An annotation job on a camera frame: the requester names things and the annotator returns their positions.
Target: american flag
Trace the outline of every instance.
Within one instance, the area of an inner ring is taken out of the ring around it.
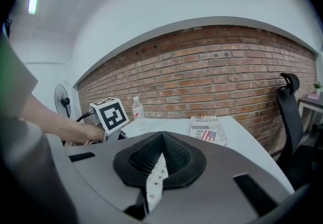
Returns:
[[[217,132],[213,132],[213,131],[205,131],[202,135],[201,140],[202,141],[215,141],[216,140],[216,135]]]

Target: chair headrest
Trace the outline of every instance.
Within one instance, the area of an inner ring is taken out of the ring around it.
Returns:
[[[281,73],[280,74],[287,82],[287,85],[284,88],[290,90],[290,94],[295,93],[299,88],[299,79],[293,73]]]

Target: black cable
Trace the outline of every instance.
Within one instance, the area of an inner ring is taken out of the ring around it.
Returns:
[[[81,116],[80,116],[76,121],[77,121],[77,122],[79,122],[79,121],[81,121],[82,119],[87,118],[87,117],[89,117],[90,115],[94,115],[94,114],[96,114],[96,113],[86,112],[85,114],[81,115]]]

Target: brick wall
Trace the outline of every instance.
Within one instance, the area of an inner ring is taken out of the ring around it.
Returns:
[[[149,118],[231,115],[273,153],[285,143],[275,98],[285,83],[281,72],[299,77],[297,97],[313,92],[315,57],[306,48],[259,29],[207,26],[122,52],[81,81],[78,92],[82,112],[118,97],[131,120],[134,96]]]

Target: potted plant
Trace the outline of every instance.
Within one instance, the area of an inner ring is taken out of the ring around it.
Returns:
[[[315,93],[319,96],[321,93],[321,88],[323,87],[320,82],[318,81],[317,83],[313,84],[314,88],[315,88]]]

